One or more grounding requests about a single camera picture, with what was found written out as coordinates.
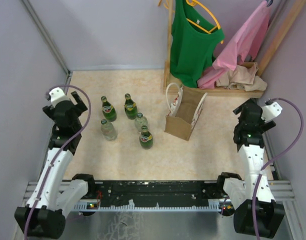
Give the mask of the green bottle red label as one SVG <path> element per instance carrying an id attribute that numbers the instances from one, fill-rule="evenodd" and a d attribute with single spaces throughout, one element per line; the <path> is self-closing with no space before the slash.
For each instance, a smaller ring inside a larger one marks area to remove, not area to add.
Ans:
<path id="1" fill-rule="evenodd" d="M 117 113 L 114 106 L 107 100 L 106 96 L 101 97 L 102 113 L 109 122 L 114 122 L 117 119 Z"/>

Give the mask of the clear glass bottle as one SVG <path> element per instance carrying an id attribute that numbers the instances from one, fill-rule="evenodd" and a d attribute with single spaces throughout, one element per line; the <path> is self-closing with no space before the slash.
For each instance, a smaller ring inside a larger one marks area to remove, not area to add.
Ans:
<path id="1" fill-rule="evenodd" d="M 100 130 L 104 138 L 107 141 L 115 140 L 118 134 L 113 124 L 107 121 L 106 119 L 102 119 L 100 123 L 101 123 Z"/>
<path id="2" fill-rule="evenodd" d="M 148 120 L 141 112 L 138 112 L 134 120 L 134 125 L 136 130 L 141 132 L 142 126 L 148 126 Z"/>

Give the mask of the green bottle yellow label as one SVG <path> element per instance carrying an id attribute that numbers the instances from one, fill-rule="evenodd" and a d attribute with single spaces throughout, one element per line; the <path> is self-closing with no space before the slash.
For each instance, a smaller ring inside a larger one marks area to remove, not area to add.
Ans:
<path id="1" fill-rule="evenodd" d="M 132 100 L 131 95 L 126 93 L 124 95 L 125 103 L 124 103 L 124 111 L 128 119 L 134 120 L 138 114 L 138 107 L 136 103 Z"/>

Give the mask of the dark green bottle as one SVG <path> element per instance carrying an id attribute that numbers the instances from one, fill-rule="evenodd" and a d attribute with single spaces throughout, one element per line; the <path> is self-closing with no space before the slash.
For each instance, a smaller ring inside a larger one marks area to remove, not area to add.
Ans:
<path id="1" fill-rule="evenodd" d="M 141 127 L 139 143 L 141 147 L 145 150 L 148 150 L 153 146 L 153 135 L 149 132 L 149 128 L 146 125 L 143 125 Z"/>

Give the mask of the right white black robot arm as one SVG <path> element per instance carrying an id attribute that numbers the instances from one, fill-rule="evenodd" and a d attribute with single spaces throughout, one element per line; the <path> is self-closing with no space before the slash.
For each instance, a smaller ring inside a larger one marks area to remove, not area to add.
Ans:
<path id="1" fill-rule="evenodd" d="M 272 239 L 284 218 L 282 204 L 273 196 L 265 171 L 265 143 L 263 133 L 276 126 L 274 118 L 282 107 L 273 102 L 259 106 L 250 98 L 233 110 L 238 123 L 233 131 L 233 142 L 244 166 L 245 177 L 222 172 L 217 184 L 233 208 L 236 233 Z"/>

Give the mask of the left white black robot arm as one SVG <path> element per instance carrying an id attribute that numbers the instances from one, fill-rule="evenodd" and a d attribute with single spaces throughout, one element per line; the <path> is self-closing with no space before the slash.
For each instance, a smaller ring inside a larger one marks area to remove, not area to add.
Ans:
<path id="1" fill-rule="evenodd" d="M 76 91 L 71 95 L 75 102 L 60 87 L 47 93 L 51 104 L 45 106 L 43 112 L 54 122 L 47 159 L 31 197 L 25 206 L 17 207 L 14 213 L 24 239 L 59 239 L 75 204 L 96 191 L 94 177 L 91 174 L 78 173 L 69 186 L 60 192 L 64 174 L 86 127 L 81 124 L 79 117 L 82 113 L 91 111 L 91 106 L 85 105 Z"/>

